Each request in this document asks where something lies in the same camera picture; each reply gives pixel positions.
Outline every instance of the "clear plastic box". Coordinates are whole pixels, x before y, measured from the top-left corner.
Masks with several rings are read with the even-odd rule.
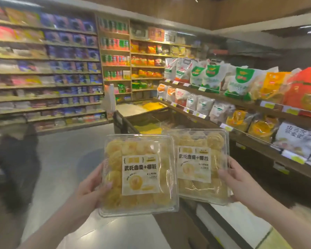
[[[218,169],[228,169],[229,136],[223,129],[163,130],[174,138],[180,197],[212,204],[229,203],[230,189]]]
[[[105,143],[102,184],[113,182],[99,209],[102,217],[178,211],[173,138],[114,134]]]

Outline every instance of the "floor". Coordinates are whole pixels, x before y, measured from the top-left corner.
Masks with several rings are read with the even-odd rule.
[[[22,241],[41,226],[70,196],[79,182],[98,164],[96,150],[104,147],[106,135],[114,134],[112,124],[39,137],[42,171]],[[101,218],[97,212],[58,248],[170,248],[152,215]]]

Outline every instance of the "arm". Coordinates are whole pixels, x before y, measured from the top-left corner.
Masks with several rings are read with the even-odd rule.
[[[100,185],[101,163],[71,195],[61,208],[33,233],[18,249],[56,249],[62,239],[77,230],[99,207],[102,197],[112,188],[112,183]]]
[[[231,169],[219,170],[219,176],[232,189],[234,200],[269,222],[293,249],[311,249],[311,224],[272,198],[236,160],[229,157],[229,162]]]

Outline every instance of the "forearm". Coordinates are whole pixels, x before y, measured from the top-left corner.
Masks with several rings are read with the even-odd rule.
[[[311,249],[311,224],[302,220],[295,213],[278,201],[262,215],[290,244],[293,249]]]
[[[56,249],[68,234],[67,224],[59,212],[55,213],[18,249]]]

